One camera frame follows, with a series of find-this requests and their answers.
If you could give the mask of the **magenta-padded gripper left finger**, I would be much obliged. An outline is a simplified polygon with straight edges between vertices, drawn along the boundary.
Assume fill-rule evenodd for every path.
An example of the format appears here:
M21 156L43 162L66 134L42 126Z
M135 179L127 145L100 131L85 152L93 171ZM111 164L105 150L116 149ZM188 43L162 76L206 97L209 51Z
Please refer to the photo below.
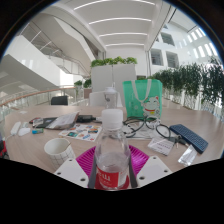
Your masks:
M76 159L67 159L55 175L78 186L93 189L96 184L95 148L92 147Z

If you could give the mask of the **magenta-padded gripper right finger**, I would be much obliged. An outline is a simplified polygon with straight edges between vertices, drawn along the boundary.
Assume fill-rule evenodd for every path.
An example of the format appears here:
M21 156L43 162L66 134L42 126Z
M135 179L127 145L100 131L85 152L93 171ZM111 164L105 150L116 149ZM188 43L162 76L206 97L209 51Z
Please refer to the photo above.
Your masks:
M129 178L132 188L146 186L172 173L158 156L148 156L134 146L129 146L129 149Z

